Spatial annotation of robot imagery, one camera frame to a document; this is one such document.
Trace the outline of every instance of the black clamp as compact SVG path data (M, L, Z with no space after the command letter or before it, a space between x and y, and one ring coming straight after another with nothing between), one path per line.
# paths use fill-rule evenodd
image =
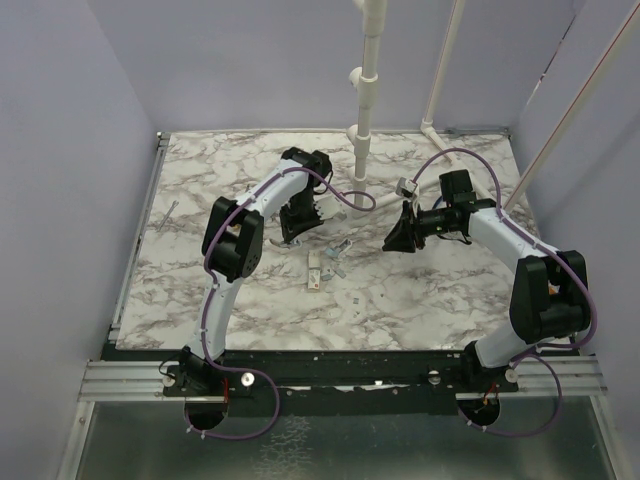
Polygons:
M297 147L291 147L282 154L282 159L294 160L322 178L326 178L333 169L329 156L319 150L307 153ZM291 197L289 203L280 209L280 227L286 243L291 242L302 232L324 223L313 205L313 189L319 185L320 180L309 175L309 181L304 190Z

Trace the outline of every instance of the small metal part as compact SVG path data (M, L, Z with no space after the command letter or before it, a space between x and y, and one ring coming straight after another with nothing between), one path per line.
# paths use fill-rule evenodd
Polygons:
M401 178L396 185L396 195L402 198L413 199L418 184L408 178Z
M325 255L331 258L338 258L340 256L339 252L336 252L333 248L327 247L324 249Z
M437 370L431 370L429 372L429 383L431 385L440 385L440 382L440 372L438 372Z
M309 265L309 279L307 281L307 290L312 292L317 292L320 290L320 273L321 273L319 251L316 251L316 250L309 251L308 265Z
M516 383L518 381L518 373L512 369L512 368L508 368L505 372L504 372L504 378L507 380L507 382L509 383Z
M322 269L322 274L320 274L320 280L322 280L323 282L328 282L333 278L334 275L335 275L335 272L333 271L333 268L324 267Z
M347 250L349 250L351 247L353 246L353 242L351 240L349 240L348 238L345 238L340 245L338 245L337 247L334 247L333 250L335 250L336 252L338 252L338 255L342 255L343 253L345 253Z
M278 242L277 240L274 240L273 238L269 239L269 243L271 245L273 245L274 247L278 247L278 248L286 248L288 250L291 250L292 248L298 248L302 246L302 241L299 238L294 238L293 240L291 240L291 242L287 243L287 242Z
M158 228L156 228L157 232L159 232L162 229L162 227L164 227L164 224L169 219L169 216L171 215L171 212L173 212L173 209L176 208L177 206L178 206L178 201L174 200L173 203L171 204L171 206L169 207L169 210L167 211L167 213L164 214L164 218L160 222L160 225L158 225Z
M245 387L250 387L251 385L253 385L253 382L255 382L255 380L256 378L251 372L245 372L242 374L242 377L240 377L240 383L242 383L242 385L244 385Z

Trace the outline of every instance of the metal frame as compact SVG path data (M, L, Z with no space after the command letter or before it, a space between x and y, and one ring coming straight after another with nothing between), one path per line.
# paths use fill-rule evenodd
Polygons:
M76 409L76 415L73 419L73 426L71 427L69 440L67 440L67 447L65 448L62 463L58 470L58 480L70 480L72 478L76 478L78 475L78 469L80 468L82 452L84 451L84 446L87 442L87 435L89 434L89 426L91 425L94 407L94 402L78 402L78 408Z
M151 207L153 206L153 200L156 196L156 189L158 188L158 182L160 181L160 173L162 172L162 165L164 164L164 158L167 154L167 148L169 147L169 140L171 134L166 132L158 133L158 150L156 151L156 158L153 163L153 170L151 171L151 181L147 188L147 194L144 198L144 204L142 206L142 212L140 212L140 219L138 220L138 228L136 229L135 241L129 254L129 261L127 262L127 269L125 271L124 280L122 282L122 288L118 295L118 301L113 313L113 319L111 322L111 331L114 331L116 339L117 333L120 329L120 322L122 321L122 315L127 304L127 298L129 297L129 290L131 289L131 280L133 273L136 270L138 264L138 255L140 248L142 247L142 241L144 240L144 234L147 229L147 222L149 221L149 215L151 214Z
M596 357L545 357L562 382L562 394L569 396L603 396L607 392ZM166 367L178 362L165 362ZM150 402L180 401L223 402L222 397L164 397L161 362L89 362L79 400L81 402ZM384 388L401 385L383 385ZM342 385L336 388L351 388ZM547 368L534 359L525 359L518 367L518 392L504 392L501 398L554 397L556 384ZM310 388L308 385L280 387L282 390ZM481 397L481 393L457 394L458 400Z

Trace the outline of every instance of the black mounting plate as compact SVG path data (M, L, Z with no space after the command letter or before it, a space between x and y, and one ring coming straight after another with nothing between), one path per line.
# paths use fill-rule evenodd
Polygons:
M462 381L462 355L464 353L458 350L228 350L221 360L227 367L251 368L267 373L281 387L282 415L455 415L457 393L478 393L478 390L470 390ZM190 382L179 366L170 367L169 373L174 374L177 381L172 387L164 389L167 397L185 397L188 401L189 397L221 396L226 377L229 382L230 415L270 416L273 413L273 391L261 377L256 377L254 384L247 388L240 382L240 373L213 375L206 386ZM502 375L492 380L500 384L501 392L517 391L517 385L508 383ZM376 382L380 381L382 386L374 388ZM337 389L337 386L353 388ZM221 406L212 404L212 408L220 409Z

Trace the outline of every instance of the pipe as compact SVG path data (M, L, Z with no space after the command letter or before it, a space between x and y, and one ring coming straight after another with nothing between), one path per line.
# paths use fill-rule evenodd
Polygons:
M362 68L355 69L349 80L358 91L358 126L354 135L353 127L347 130L347 136L353 143L355 155L355 177L353 188L365 191L367 186L367 156L371 144L371 109L376 102L378 83L378 55L380 53L380 35L384 30L387 13L387 0L354 0L356 7L363 13L362 30L364 32L364 53ZM364 205L364 196L356 195L355 204Z
M429 138L436 145L436 147L438 147L440 149L440 151L446 150L446 149L449 148L449 146L445 143L445 141L442 139L442 137L440 135L438 135L438 132L436 132L433 127L424 128L422 130L422 133L424 133L425 136L427 138ZM451 162L451 169L452 170L454 170L454 169L455 170L469 170L469 167L467 167L467 165L464 162L462 162L456 156L455 153L447 153L447 154L445 154L445 156ZM480 180L478 180L478 177L476 177L471 171L469 171L469 177L471 178L471 183L473 184L473 188L478 193L480 198L493 198L493 195L491 194L491 192L489 192L489 190L487 190L485 188L485 186L482 184L482 182L480 182Z
M440 52L436 78L433 80L431 92L429 93L429 100L427 102L427 112L422 120L422 128L428 128L433 125L433 115L435 114L438 101L440 100L442 86L444 85L444 77L447 73L447 67L449 66L449 60L451 59L451 52L453 51L453 45L455 44L456 37L458 36L458 28L460 27L462 12L464 11L466 3L466 0L455 0L453 2L453 9L451 10L451 16L449 17L447 33L444 37L442 51Z
M598 62L582 85L582 88L578 91L564 115L553 129L551 136L543 145L542 149L540 149L533 161L529 164L525 172L522 174L522 177L520 177L520 181L504 206L507 212L513 210L518 203L518 200L520 200L520 197L524 195L527 187L531 184L540 168L542 168L542 166L547 162L549 155L560 139L562 139L567 128L573 123L578 112L582 110L586 101L591 97L591 95L593 95L595 87L598 85L600 80L602 80L604 74L609 70L609 68L611 68L613 59L629 40L631 32L633 32L634 28L638 25L638 19L640 18L640 14L638 14L639 11L640 0L634 3L626 18L607 45L607 48L604 50L602 55L600 55Z

